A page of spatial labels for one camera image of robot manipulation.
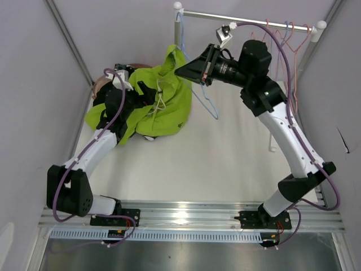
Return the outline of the lime green shorts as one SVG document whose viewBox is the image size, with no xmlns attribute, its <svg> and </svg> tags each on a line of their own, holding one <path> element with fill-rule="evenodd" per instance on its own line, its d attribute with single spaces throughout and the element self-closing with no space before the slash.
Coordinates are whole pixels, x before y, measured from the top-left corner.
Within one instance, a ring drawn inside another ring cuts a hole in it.
<svg viewBox="0 0 361 271">
<path fill-rule="evenodd" d="M 152 137 L 173 135 L 186 124 L 192 106 L 190 82 L 174 74 L 174 71 L 185 63 L 183 52 L 176 45 L 170 45 L 162 65 L 152 68 L 126 68 L 132 86 L 143 81 L 149 88 L 155 89 L 157 94 L 154 105 L 131 114 L 126 122 L 129 125 L 126 138 L 122 139 L 119 145 L 125 145 L 134 134 Z M 85 123 L 92 130 L 95 130 L 100 111 L 105 108 L 99 98 L 100 94 L 112 86 L 110 80 L 101 88 L 85 116 Z"/>
</svg>

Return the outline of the camouflage patterned shorts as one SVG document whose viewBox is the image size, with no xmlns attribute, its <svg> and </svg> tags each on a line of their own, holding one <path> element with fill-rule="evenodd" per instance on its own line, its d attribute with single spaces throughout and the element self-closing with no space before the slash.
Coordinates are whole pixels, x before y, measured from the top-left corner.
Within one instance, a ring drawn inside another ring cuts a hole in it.
<svg viewBox="0 0 361 271">
<path fill-rule="evenodd" d="M 154 141 L 156 139 L 156 137 L 147 136 L 147 135 L 143 136 L 143 138 L 147 141 Z"/>
</svg>

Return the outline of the pink hanger with black shorts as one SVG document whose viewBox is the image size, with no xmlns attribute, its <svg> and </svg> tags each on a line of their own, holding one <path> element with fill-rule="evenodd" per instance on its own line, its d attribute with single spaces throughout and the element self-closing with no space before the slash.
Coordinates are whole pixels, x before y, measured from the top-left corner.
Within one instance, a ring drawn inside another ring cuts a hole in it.
<svg viewBox="0 0 361 271">
<path fill-rule="evenodd" d="M 265 28 L 266 28 L 266 29 L 269 29 L 269 19 L 265 19 L 265 22 L 266 22 Z M 265 42 L 267 35 L 268 35 L 267 32 L 264 31 L 264 34 L 261 36 L 261 38 L 259 38 L 259 37 L 257 37 L 257 35 L 255 34 L 255 32 L 252 32 L 252 33 L 251 33 L 251 38 L 252 38 L 253 40 Z"/>
</svg>

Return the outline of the pink hanger with navy shorts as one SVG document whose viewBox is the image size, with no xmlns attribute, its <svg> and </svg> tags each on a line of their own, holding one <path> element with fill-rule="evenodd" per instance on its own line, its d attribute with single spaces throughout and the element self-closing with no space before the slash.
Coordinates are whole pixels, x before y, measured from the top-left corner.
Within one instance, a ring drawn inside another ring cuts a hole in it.
<svg viewBox="0 0 361 271">
<path fill-rule="evenodd" d="M 293 22 L 290 22 L 289 23 L 289 28 L 288 28 L 288 35 L 287 35 L 287 38 L 286 38 L 286 42 L 285 44 L 288 42 L 288 40 L 293 36 L 293 33 L 294 33 L 294 23 Z"/>
</svg>

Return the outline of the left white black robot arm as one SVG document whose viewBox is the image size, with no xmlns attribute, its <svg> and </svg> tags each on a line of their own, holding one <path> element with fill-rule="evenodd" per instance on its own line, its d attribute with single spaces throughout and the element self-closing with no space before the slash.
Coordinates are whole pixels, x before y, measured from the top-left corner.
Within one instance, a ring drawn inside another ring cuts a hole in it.
<svg viewBox="0 0 361 271">
<path fill-rule="evenodd" d="M 126 138 L 129 125 L 126 123 L 136 110 L 145 109 L 155 103 L 157 91 L 143 81 L 137 85 L 141 92 L 121 85 L 102 91 L 100 99 L 104 109 L 100 111 L 95 132 L 84 149 L 61 166 L 52 165 L 47 172 L 47 206 L 52 209 L 56 221 L 64 222 L 58 212 L 70 217 L 102 215 L 108 225 L 118 225 L 122 211 L 117 200 L 108 196 L 94 195 L 89 177 L 101 160 Z"/>
</svg>

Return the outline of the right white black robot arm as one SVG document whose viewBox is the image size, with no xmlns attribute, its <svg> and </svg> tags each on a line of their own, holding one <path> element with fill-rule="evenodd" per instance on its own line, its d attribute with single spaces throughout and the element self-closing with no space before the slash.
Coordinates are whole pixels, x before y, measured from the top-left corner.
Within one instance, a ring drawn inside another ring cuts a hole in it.
<svg viewBox="0 0 361 271">
<path fill-rule="evenodd" d="M 278 183 L 276 192 L 256 212 L 256 221 L 270 228 L 286 210 L 298 203 L 336 171 L 311 147 L 289 110 L 288 100 L 275 81 L 268 77 L 271 54 L 265 43 L 248 40 L 238 60 L 225 58 L 223 51 L 209 44 L 193 61 L 177 68 L 175 75 L 209 86 L 218 80 L 241 88 L 240 98 L 252 114 L 269 130 L 282 150 L 291 174 Z"/>
</svg>

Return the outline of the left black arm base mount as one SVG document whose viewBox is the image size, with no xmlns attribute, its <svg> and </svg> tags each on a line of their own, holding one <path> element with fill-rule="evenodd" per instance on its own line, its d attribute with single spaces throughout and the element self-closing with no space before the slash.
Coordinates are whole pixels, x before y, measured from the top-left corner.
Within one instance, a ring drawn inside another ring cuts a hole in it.
<svg viewBox="0 0 361 271">
<path fill-rule="evenodd" d="M 139 226 L 140 209 L 123 208 L 121 211 L 115 211 L 112 215 L 107 217 L 95 216 L 90 220 L 91 226 L 114 226 L 114 227 L 133 227 L 134 224 L 130 220 L 135 221 L 135 225 Z"/>
</svg>

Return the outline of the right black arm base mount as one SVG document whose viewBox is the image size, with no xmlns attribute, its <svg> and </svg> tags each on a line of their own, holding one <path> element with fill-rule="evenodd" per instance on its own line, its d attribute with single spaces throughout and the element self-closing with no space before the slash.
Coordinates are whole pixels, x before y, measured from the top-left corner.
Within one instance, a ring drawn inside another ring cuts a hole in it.
<svg viewBox="0 0 361 271">
<path fill-rule="evenodd" d="M 290 230 L 292 223 L 287 211 L 283 211 L 275 217 L 265 211 L 239 211 L 234 217 L 240 222 L 242 229 L 269 229 L 276 230 L 281 225 L 282 229 Z"/>
</svg>

